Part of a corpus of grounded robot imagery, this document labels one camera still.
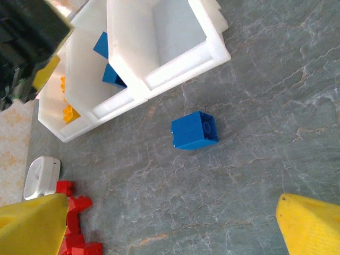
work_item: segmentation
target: red toy block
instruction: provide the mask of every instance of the red toy block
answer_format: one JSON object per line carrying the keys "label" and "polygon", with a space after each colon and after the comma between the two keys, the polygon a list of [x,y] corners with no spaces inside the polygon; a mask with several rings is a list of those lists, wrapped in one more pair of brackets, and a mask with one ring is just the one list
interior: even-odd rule
{"label": "red toy block", "polygon": [[66,229],[65,236],[80,234],[79,224],[80,224],[80,221],[79,221],[78,213],[73,212],[73,211],[67,213],[67,217],[66,217],[67,229]]}
{"label": "red toy block", "polygon": [[78,198],[70,197],[69,198],[69,211],[75,213],[81,213],[87,208],[92,206],[92,200],[90,198],[85,198],[82,195]]}
{"label": "red toy block", "polygon": [[102,243],[85,243],[72,247],[72,255],[103,255]]}
{"label": "red toy block", "polygon": [[65,194],[67,197],[73,195],[73,182],[70,181],[57,181],[56,193]]}
{"label": "red toy block", "polygon": [[72,247],[85,244],[83,234],[65,237],[59,249],[58,255],[71,255]]}

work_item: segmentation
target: marble tile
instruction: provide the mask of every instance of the marble tile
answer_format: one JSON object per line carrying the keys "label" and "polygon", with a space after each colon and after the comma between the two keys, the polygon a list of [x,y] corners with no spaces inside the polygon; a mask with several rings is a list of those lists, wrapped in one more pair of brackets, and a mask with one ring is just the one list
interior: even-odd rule
{"label": "marble tile", "polygon": [[0,207],[21,201],[33,102],[0,113]]}
{"label": "marble tile", "polygon": [[[340,2],[219,3],[228,63],[69,143],[36,105],[28,164],[62,160],[93,199],[82,229],[105,254],[286,255],[282,193],[340,204]],[[220,143],[175,149],[171,121],[197,110]]]}

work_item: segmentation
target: blue lego brick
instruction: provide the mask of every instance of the blue lego brick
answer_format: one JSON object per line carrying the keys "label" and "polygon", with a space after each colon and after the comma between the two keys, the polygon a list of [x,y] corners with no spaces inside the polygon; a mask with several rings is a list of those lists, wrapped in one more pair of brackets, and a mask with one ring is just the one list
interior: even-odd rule
{"label": "blue lego brick", "polygon": [[175,148],[196,150],[218,143],[214,117],[201,111],[174,120],[171,131]]}
{"label": "blue lego brick", "polygon": [[93,50],[108,60],[108,39],[106,32],[101,34]]}
{"label": "blue lego brick", "polygon": [[103,81],[111,83],[123,89],[127,87],[124,81],[118,76],[116,71],[110,66],[110,64],[106,65]]}

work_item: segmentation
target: white plastic object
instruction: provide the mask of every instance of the white plastic object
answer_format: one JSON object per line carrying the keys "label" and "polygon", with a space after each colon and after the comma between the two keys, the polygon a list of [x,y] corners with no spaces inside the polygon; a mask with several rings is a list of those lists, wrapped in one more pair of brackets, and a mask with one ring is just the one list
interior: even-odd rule
{"label": "white plastic object", "polygon": [[52,157],[39,157],[31,164],[25,182],[23,197],[26,200],[54,194],[59,180],[61,163]]}
{"label": "white plastic object", "polygon": [[219,9],[216,0],[107,0],[110,65],[150,99],[229,61]]}
{"label": "white plastic object", "polygon": [[143,86],[121,89],[102,82],[108,60],[93,48],[107,31],[106,0],[90,0],[71,23],[74,31],[66,45],[65,99],[73,108],[102,124],[145,103]]}
{"label": "white plastic object", "polygon": [[58,52],[60,62],[50,79],[40,92],[38,120],[55,134],[61,141],[68,142],[98,126],[86,116],[81,116],[70,124],[65,124],[63,110],[68,103],[64,101],[61,77],[65,76],[65,53],[64,45]]}
{"label": "white plastic object", "polygon": [[[68,142],[230,60],[219,9],[216,0],[89,0],[71,22],[61,62],[41,92],[39,120]],[[102,82],[108,60],[93,48],[104,31],[109,63],[126,89]],[[65,99],[81,115],[68,125],[61,76]]]}

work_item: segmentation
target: yellow toy block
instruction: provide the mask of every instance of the yellow toy block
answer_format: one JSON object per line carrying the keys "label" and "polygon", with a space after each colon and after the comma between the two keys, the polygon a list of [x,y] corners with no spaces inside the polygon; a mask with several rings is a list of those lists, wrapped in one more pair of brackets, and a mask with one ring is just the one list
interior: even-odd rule
{"label": "yellow toy block", "polygon": [[62,84],[60,85],[60,87],[62,88],[62,92],[65,93],[65,76],[62,76],[60,78],[60,81],[62,82]]}
{"label": "yellow toy block", "polygon": [[60,62],[60,58],[58,56],[52,57],[49,63],[45,66],[45,68],[39,70],[33,80],[32,86],[37,90],[40,91],[51,77],[52,73],[56,69]]}
{"label": "yellow toy block", "polygon": [[63,194],[0,208],[0,254],[58,254],[69,210]]}
{"label": "yellow toy block", "polygon": [[63,113],[66,124],[70,124],[72,121],[75,121],[80,117],[80,114],[75,109],[73,109],[71,105],[68,105],[66,109],[63,110]]}
{"label": "yellow toy block", "polygon": [[276,218],[290,255],[340,254],[340,206],[283,194]]}

